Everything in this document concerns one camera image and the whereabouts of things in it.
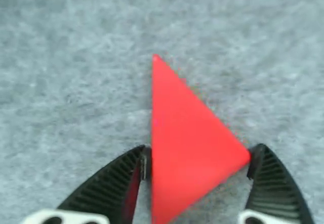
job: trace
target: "red plastic piece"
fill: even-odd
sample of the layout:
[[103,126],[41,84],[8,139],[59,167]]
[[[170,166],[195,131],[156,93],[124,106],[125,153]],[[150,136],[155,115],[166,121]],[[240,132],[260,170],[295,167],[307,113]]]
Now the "red plastic piece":
[[158,55],[152,77],[152,223],[166,224],[250,154]]

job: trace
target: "gray carpet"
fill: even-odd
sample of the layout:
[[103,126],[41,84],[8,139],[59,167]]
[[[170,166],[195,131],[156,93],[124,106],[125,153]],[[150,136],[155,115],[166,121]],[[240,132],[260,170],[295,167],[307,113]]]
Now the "gray carpet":
[[[324,0],[0,0],[0,12],[2,224],[149,144],[153,53],[246,146],[268,144],[323,223]],[[246,171],[175,223],[236,223]],[[144,184],[135,224],[148,208]]]

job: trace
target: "ribbed gripper pad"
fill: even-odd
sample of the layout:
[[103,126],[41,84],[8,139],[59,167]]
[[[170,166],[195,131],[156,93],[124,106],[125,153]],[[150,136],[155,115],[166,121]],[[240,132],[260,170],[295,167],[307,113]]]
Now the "ribbed gripper pad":
[[105,215],[111,224],[132,223],[145,146],[133,148],[80,185],[58,209]]
[[246,209],[297,223],[314,223],[295,181],[266,145],[259,144],[253,149],[248,177],[254,182]]

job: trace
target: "red triangular block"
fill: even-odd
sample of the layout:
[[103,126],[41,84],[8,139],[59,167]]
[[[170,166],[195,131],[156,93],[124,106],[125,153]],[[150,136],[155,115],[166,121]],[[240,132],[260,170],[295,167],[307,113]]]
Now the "red triangular block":
[[166,224],[250,160],[248,150],[153,56],[152,223]]

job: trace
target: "red triangle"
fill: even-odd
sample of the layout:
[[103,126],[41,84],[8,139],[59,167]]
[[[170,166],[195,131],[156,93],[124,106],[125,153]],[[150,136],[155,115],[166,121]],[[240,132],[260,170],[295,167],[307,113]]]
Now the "red triangle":
[[152,223],[166,224],[250,161],[248,150],[153,56]]

